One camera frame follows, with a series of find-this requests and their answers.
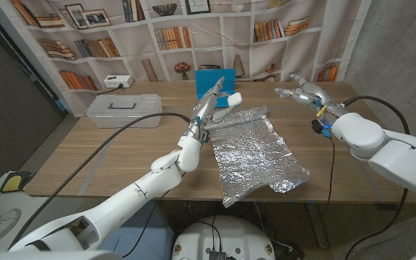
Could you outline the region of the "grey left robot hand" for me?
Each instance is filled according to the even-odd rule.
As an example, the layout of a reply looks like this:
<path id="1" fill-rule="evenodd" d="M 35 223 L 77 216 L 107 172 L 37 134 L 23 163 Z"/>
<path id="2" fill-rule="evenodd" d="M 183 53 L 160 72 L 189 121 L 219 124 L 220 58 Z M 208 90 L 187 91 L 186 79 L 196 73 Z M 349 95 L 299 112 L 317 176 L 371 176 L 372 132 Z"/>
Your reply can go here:
<path id="1" fill-rule="evenodd" d="M 225 78 L 221 77 L 212 88 L 206 91 L 204 96 L 195 105 L 191 114 L 191 122 L 188 130 L 184 134 L 186 137 L 191 137 L 199 141 L 203 140 L 205 133 L 204 127 L 208 122 L 221 122 L 235 106 L 242 103 L 243 98 L 239 92 L 229 94 L 221 91 L 224 80 Z M 216 108 L 219 97 L 227 97 L 228 107 L 213 113 L 212 111 Z"/>

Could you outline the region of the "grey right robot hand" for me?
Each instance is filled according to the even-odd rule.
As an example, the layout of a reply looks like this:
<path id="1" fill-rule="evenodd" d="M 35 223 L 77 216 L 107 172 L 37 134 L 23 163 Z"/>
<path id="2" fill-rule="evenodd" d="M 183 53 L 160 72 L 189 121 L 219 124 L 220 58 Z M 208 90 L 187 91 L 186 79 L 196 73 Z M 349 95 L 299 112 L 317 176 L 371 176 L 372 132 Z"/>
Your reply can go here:
<path id="1" fill-rule="evenodd" d="M 317 120 L 326 126 L 332 126 L 334 122 L 348 111 L 336 103 L 321 87 L 312 82 L 307 82 L 296 73 L 290 75 L 292 81 L 299 84 L 295 89 L 275 88 L 274 91 L 281 98 L 292 98 L 297 103 L 308 106 L 316 113 Z"/>

